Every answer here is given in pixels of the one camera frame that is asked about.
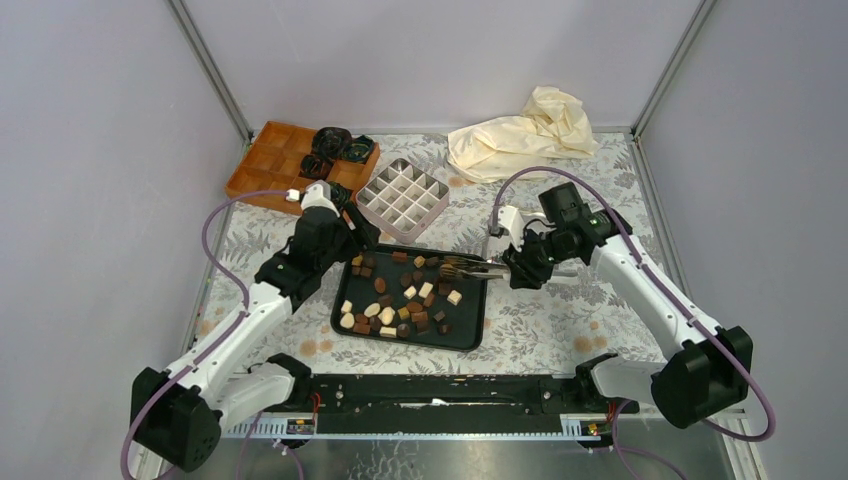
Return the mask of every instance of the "metal floor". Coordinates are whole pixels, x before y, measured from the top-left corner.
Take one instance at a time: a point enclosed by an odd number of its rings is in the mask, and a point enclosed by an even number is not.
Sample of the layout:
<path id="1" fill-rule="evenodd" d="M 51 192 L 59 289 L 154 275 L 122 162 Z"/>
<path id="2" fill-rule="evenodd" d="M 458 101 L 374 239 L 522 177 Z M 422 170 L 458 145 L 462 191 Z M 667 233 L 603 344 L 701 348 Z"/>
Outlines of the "metal floor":
<path id="1" fill-rule="evenodd" d="M 660 419 L 623 419 L 621 441 L 667 458 L 690 480 L 735 478 L 723 440 L 701 425 L 681 431 Z M 231 480 L 241 444 L 222 440 L 203 467 L 176 478 Z M 296 452 L 308 480 L 632 478 L 616 454 L 589 455 L 574 442 L 314 440 Z M 646 480 L 678 478 L 653 460 L 633 455 L 628 460 Z M 243 480 L 298 478 L 294 459 L 282 456 L 268 440 L 249 442 L 242 475 Z"/>

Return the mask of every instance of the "orange tray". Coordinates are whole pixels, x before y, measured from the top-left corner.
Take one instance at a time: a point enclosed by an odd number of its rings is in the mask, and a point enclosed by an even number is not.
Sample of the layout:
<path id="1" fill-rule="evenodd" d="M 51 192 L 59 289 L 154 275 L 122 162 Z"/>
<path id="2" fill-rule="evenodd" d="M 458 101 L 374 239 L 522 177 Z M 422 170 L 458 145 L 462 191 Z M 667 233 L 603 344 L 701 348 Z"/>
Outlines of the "orange tray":
<path id="1" fill-rule="evenodd" d="M 315 180 L 303 178 L 300 173 L 300 161 L 312 152 L 312 137 L 317 130 L 296 127 L 285 123 L 268 122 L 250 146 L 236 171 L 227 182 L 224 190 L 232 198 L 243 193 L 257 190 L 303 190 Z M 365 186 L 377 159 L 380 158 L 380 145 L 374 144 L 374 151 L 364 164 L 336 160 L 328 182 L 336 182 L 353 190 L 352 198 Z M 251 205 L 270 208 L 280 212 L 300 215 L 300 204 L 287 202 L 279 195 L 265 195 L 243 200 Z"/>

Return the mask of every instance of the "white grid tray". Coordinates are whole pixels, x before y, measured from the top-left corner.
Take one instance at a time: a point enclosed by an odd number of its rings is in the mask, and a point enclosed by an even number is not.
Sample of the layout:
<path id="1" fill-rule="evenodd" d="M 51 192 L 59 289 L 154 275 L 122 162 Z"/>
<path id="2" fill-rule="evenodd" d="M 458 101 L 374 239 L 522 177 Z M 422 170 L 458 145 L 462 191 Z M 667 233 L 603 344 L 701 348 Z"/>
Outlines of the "white grid tray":
<path id="1" fill-rule="evenodd" d="M 448 187 L 398 159 L 356 194 L 359 210 L 401 243 L 412 243 L 448 205 Z"/>

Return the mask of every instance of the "floral tablecloth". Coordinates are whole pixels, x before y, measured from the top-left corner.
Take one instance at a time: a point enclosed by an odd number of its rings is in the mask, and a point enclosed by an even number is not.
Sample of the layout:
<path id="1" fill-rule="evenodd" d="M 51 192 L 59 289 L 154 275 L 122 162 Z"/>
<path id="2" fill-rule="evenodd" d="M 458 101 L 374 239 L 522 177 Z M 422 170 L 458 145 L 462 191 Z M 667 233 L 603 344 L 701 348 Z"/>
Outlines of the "floral tablecloth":
<path id="1" fill-rule="evenodd" d="M 481 253 L 485 223 L 500 183 L 471 184 L 447 163 L 443 135 L 375 135 L 382 155 L 379 173 L 406 158 L 450 186 L 450 205 L 416 240 L 415 246 Z M 605 196 L 633 226 L 648 253 L 659 262 L 659 246 L 648 218 L 623 134 L 596 134 L 601 149 L 589 160 L 562 160 L 560 168 L 580 176 Z M 562 178 L 515 182 L 506 203 L 540 210 L 537 195 Z M 594 198 L 583 193 L 593 209 Z M 223 264 L 245 282 L 294 231 L 297 217 L 237 204 L 221 253 Z M 383 243 L 394 243 L 387 234 Z M 575 365 L 606 351 L 634 360 L 659 360 L 661 353 L 636 314 L 582 264 L 576 285 L 546 285 L 542 290 L 510 290 L 489 282 L 483 342 L 471 352 L 454 352 L 341 336 L 330 328 L 330 309 L 341 266 L 334 266 L 322 286 L 297 313 L 250 352 L 243 367 L 284 352 L 317 373 L 498 373 L 570 374 Z M 198 317 L 198 337 L 208 334 L 240 301 L 238 289 L 216 273 L 208 302 Z"/>

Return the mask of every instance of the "cloth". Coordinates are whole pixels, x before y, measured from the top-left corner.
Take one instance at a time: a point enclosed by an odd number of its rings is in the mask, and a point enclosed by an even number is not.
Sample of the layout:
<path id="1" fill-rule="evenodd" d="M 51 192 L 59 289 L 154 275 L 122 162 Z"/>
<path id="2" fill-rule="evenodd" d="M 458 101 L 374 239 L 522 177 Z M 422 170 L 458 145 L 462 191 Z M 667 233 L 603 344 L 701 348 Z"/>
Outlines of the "cloth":
<path id="1" fill-rule="evenodd" d="M 449 133 L 448 163 L 473 182 L 490 183 L 551 159 L 591 158 L 598 148 L 583 102 L 555 87 L 536 87 L 520 116 Z"/>

